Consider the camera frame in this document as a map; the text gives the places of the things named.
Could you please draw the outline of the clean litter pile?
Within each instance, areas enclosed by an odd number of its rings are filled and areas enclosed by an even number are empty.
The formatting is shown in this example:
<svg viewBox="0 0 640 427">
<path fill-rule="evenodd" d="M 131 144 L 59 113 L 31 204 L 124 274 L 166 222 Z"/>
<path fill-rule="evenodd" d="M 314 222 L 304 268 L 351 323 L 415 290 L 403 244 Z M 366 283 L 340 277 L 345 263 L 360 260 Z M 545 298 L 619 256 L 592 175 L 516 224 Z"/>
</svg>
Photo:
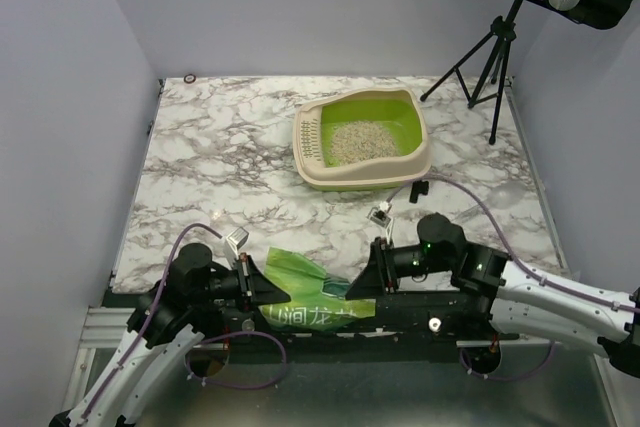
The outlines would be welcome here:
<svg viewBox="0 0 640 427">
<path fill-rule="evenodd" d="M 383 125 L 372 121 L 337 126 L 329 147 L 331 157 L 339 166 L 397 155 L 392 134 Z"/>
</svg>

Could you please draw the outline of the black tripod stand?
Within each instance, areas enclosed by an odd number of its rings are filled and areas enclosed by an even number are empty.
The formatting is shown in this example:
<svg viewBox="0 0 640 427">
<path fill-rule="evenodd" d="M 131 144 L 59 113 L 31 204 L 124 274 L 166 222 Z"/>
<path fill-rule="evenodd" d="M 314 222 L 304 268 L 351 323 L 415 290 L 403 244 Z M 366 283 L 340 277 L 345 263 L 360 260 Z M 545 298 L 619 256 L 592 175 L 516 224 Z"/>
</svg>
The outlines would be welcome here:
<svg viewBox="0 0 640 427">
<path fill-rule="evenodd" d="M 515 19 L 523 4 L 523 0 L 514 0 L 505 17 L 496 17 L 489 28 L 489 32 L 474 45 L 460 60 L 458 60 L 435 84 L 424 92 L 419 100 L 424 102 L 452 75 L 458 79 L 459 85 L 467 101 L 467 108 L 474 109 L 477 105 L 487 101 L 495 101 L 492 124 L 488 143 L 494 145 L 497 140 L 497 130 L 501 113 L 502 97 L 506 86 L 508 64 L 511 46 L 516 39 Z M 461 67 L 470 60 L 491 39 L 494 45 L 481 71 L 477 83 L 472 92 L 464 80 Z"/>
</svg>

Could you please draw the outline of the black T-shaped bracket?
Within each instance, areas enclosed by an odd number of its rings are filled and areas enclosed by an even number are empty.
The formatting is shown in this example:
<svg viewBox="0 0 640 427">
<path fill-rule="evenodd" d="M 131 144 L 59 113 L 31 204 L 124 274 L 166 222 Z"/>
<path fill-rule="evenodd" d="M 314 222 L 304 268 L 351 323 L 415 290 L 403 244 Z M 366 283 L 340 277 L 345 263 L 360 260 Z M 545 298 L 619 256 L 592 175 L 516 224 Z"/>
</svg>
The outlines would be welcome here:
<svg viewBox="0 0 640 427">
<path fill-rule="evenodd" d="M 421 196 L 427 196 L 430 190 L 430 182 L 427 180 L 417 180 L 411 184 L 409 202 L 417 204 Z"/>
</svg>

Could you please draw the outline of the green and beige litter box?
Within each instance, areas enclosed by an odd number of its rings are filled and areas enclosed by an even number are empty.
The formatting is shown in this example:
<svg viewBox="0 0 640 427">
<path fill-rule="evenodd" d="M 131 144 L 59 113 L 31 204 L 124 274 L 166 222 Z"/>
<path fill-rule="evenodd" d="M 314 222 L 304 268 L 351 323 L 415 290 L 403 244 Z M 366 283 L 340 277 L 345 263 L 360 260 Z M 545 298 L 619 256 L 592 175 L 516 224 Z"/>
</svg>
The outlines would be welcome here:
<svg viewBox="0 0 640 427">
<path fill-rule="evenodd" d="M 426 122 L 404 88 L 356 90 L 302 105 L 292 151 L 300 177 L 324 191 L 395 187 L 432 166 Z"/>
</svg>

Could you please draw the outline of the black mounting rail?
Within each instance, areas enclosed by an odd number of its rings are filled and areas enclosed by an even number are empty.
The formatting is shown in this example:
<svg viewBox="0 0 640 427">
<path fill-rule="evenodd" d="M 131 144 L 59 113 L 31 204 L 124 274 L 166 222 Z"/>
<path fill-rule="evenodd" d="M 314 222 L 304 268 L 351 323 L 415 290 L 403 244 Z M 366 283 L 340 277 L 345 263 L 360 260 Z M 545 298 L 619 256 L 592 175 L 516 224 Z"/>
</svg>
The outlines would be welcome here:
<svg viewBox="0 0 640 427">
<path fill-rule="evenodd" d="M 126 330 L 141 347 L 167 347 L 180 332 L 226 344 L 246 363 L 267 362 L 272 349 L 284 349 L 296 363 L 404 362 L 453 363 L 468 360 L 487 373 L 502 353 L 500 333 L 489 323 L 487 304 L 457 292 L 400 292 L 371 303 L 374 312 L 255 306 L 241 299 L 189 300 L 166 292 L 129 295 L 134 311 Z"/>
</svg>

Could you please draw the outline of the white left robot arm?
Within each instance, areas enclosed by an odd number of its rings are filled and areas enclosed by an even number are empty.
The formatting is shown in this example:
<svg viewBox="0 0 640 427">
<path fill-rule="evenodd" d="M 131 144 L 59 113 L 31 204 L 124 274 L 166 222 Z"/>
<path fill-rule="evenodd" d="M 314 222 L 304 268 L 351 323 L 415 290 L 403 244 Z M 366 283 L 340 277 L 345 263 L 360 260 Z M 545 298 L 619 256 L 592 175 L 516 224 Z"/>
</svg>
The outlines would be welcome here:
<svg viewBox="0 0 640 427">
<path fill-rule="evenodd" d="M 266 278 L 246 254 L 226 268 L 209 247 L 178 249 L 162 279 L 129 317 L 112 358 L 92 388 L 53 426 L 134 426 L 172 370 L 192 347 L 243 333 L 259 307 L 290 296 Z"/>
</svg>

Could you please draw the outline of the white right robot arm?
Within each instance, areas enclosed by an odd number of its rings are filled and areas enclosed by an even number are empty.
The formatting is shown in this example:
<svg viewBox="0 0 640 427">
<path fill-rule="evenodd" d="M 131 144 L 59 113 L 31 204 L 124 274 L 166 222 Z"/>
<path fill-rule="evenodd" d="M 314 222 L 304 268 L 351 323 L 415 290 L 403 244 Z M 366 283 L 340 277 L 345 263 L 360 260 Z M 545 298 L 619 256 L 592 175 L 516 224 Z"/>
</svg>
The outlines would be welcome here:
<svg viewBox="0 0 640 427">
<path fill-rule="evenodd" d="M 417 235 L 418 244 L 402 248 L 376 239 L 346 299 L 382 299 L 391 305 L 400 279 L 448 272 L 459 299 L 447 304 L 429 294 L 412 312 L 428 322 L 432 335 L 473 341 L 532 335 L 591 351 L 638 376 L 637 293 L 599 290 L 529 267 L 513 255 L 468 241 L 460 226 L 439 213 L 423 217 Z"/>
</svg>

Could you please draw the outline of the green cat litter bag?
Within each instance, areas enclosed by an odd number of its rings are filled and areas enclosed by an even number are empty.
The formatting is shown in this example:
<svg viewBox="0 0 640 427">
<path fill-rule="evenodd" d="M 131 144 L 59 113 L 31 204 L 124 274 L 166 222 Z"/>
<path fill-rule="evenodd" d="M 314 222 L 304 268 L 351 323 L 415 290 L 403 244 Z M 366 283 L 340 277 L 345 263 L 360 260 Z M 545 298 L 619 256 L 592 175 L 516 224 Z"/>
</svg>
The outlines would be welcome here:
<svg viewBox="0 0 640 427">
<path fill-rule="evenodd" d="M 264 274 L 290 297 L 288 302 L 260 308 L 276 329 L 329 332 L 375 316 L 375 300 L 347 300 L 348 280 L 299 253 L 270 248 Z"/>
</svg>

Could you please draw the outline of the clear plastic litter scoop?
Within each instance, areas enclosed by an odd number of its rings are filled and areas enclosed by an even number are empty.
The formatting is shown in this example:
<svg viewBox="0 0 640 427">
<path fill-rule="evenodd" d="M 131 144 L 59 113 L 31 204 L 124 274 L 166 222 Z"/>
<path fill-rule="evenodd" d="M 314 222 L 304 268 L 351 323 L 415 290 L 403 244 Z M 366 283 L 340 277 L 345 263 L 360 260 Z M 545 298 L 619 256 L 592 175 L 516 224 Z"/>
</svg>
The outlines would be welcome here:
<svg viewBox="0 0 640 427">
<path fill-rule="evenodd" d="M 517 204 L 526 193 L 525 184 L 508 181 L 492 188 L 483 203 L 489 209 L 508 209 Z"/>
</svg>

